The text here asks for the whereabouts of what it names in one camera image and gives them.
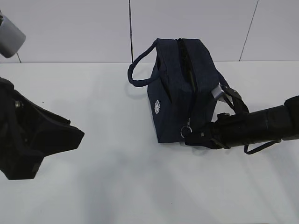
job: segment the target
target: black fabric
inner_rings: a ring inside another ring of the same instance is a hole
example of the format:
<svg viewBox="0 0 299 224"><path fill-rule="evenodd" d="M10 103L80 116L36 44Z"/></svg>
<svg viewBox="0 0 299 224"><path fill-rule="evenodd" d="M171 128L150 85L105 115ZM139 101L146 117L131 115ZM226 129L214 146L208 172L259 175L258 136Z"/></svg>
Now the black fabric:
<svg viewBox="0 0 299 224"><path fill-rule="evenodd" d="M195 78L194 90L190 74L186 74L186 55L192 65ZM156 63L151 77L134 80L135 66L154 48L157 51ZM210 122L216 106L211 91L220 83L227 85L221 73L215 68L209 51L196 39L156 39L152 46L141 54L128 69L128 80L136 87L148 85L148 96L156 128L158 142L171 143L184 141L181 129L190 119L192 130L200 129Z"/></svg>

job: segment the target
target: gray object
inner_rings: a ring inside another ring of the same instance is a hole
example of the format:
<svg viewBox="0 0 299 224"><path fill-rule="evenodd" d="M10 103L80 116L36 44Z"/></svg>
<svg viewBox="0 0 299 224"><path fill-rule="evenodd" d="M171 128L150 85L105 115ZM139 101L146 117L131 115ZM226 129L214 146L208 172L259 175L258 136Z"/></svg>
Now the gray object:
<svg viewBox="0 0 299 224"><path fill-rule="evenodd" d="M23 45L26 36L6 16L0 13L0 54L10 58Z"/></svg>

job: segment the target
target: white logo patch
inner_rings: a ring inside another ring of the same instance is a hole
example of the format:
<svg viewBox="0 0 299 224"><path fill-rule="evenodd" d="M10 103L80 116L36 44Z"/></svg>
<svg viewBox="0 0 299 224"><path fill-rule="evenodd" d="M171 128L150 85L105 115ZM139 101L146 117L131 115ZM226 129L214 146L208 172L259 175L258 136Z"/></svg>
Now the white logo patch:
<svg viewBox="0 0 299 224"><path fill-rule="evenodd" d="M160 112L160 101L157 100L157 101L155 102L155 113L156 113L156 114L159 114L159 112Z"/></svg>

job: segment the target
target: bag handle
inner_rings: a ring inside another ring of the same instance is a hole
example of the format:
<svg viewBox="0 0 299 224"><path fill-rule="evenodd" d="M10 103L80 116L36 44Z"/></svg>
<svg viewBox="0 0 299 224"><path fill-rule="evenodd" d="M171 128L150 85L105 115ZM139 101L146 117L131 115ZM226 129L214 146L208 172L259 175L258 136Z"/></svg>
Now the bag handle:
<svg viewBox="0 0 299 224"><path fill-rule="evenodd" d="M137 57L135 59L135 61L133 61L133 63L129 66L128 80L133 86L143 87L143 86L146 86L146 85L152 83L153 81L155 81L157 78L160 77L160 74L157 73L156 75L151 76L150 78L147 78L144 80L133 80L133 78L132 78L133 70L136 67L136 65L141 61L141 59L143 59L145 56L147 56L156 47L156 45L157 45L157 40L155 40L153 42L153 44L145 52L143 52L139 57Z"/></svg>

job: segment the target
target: white wall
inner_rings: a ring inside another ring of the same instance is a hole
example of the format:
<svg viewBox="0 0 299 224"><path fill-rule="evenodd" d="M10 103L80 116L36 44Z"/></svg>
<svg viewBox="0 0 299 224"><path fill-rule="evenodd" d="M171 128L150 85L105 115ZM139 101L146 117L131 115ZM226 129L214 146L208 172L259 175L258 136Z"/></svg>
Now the white wall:
<svg viewBox="0 0 299 224"><path fill-rule="evenodd" d="M241 147L158 144L146 88L128 63L2 64L34 103L85 132L79 149L45 158L37 176L0 173L4 224L296 224L299 140L249 156ZM148 77L152 63L136 68ZM298 95L298 62L218 62L256 111ZM218 104L216 113L228 112Z"/></svg>
<svg viewBox="0 0 299 224"><path fill-rule="evenodd" d="M257 0L131 0L134 57L156 38L199 38L239 61ZM297 0L259 0L241 60L299 60ZM22 62L130 62L128 0L0 0L26 35ZM144 60L154 61L154 54ZM0 63L19 62L17 57Z"/></svg>

